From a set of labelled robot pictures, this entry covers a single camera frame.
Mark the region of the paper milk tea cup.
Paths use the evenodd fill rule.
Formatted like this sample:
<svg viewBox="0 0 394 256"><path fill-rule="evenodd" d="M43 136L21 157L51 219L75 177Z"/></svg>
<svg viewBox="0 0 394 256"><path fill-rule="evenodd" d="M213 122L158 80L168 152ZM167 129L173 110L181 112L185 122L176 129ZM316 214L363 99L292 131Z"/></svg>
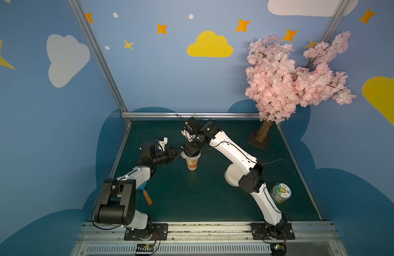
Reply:
<svg viewBox="0 0 394 256"><path fill-rule="evenodd" d="M201 157L201 153L196 156L187 156L184 152L181 152L181 157L186 160L187 168L190 171L194 171L198 167L198 159Z"/></svg>

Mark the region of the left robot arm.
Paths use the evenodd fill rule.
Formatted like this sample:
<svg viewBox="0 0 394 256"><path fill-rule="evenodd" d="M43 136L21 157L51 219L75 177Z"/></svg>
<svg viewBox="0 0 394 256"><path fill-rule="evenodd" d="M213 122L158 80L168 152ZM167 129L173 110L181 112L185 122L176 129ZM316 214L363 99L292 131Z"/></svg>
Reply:
<svg viewBox="0 0 394 256"><path fill-rule="evenodd" d="M118 225L131 229L150 229L150 218L136 210L136 191L155 174L158 165L176 160L183 148L166 147L150 143L141 147L136 165L127 174L104 180L100 195L91 210L91 222L100 225Z"/></svg>

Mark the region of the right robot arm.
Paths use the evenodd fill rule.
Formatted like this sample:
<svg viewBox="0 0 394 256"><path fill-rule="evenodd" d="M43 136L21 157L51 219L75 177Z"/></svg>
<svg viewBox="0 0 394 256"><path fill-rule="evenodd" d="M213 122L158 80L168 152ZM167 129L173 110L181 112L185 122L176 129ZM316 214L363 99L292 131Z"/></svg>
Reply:
<svg viewBox="0 0 394 256"><path fill-rule="evenodd" d="M245 152L234 143L214 122L205 125L191 117L184 122L182 135L188 140L183 145L183 152L191 157L199 154L205 146L215 148L237 168L240 176L237 185L250 194L260 208L267 228L267 235L275 239L284 239L291 232L291 224L278 209L268 192L262 178L263 163Z"/></svg>

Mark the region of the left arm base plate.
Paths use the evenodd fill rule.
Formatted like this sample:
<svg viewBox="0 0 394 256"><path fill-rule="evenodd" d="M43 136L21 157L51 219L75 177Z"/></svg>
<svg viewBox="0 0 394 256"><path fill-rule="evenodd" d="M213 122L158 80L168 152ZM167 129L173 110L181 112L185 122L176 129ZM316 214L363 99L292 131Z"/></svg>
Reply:
<svg viewBox="0 0 394 256"><path fill-rule="evenodd" d="M167 223L148 224L145 229L126 228L125 241L165 241L168 235Z"/></svg>

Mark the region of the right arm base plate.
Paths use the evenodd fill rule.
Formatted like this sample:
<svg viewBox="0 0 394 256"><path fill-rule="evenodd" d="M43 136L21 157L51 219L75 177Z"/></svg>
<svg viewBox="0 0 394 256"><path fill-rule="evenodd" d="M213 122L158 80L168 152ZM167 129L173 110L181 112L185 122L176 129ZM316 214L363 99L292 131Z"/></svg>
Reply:
<svg viewBox="0 0 394 256"><path fill-rule="evenodd" d="M295 235L291 224L283 224L281 227L268 223L251 223L252 237L254 240L294 240Z"/></svg>

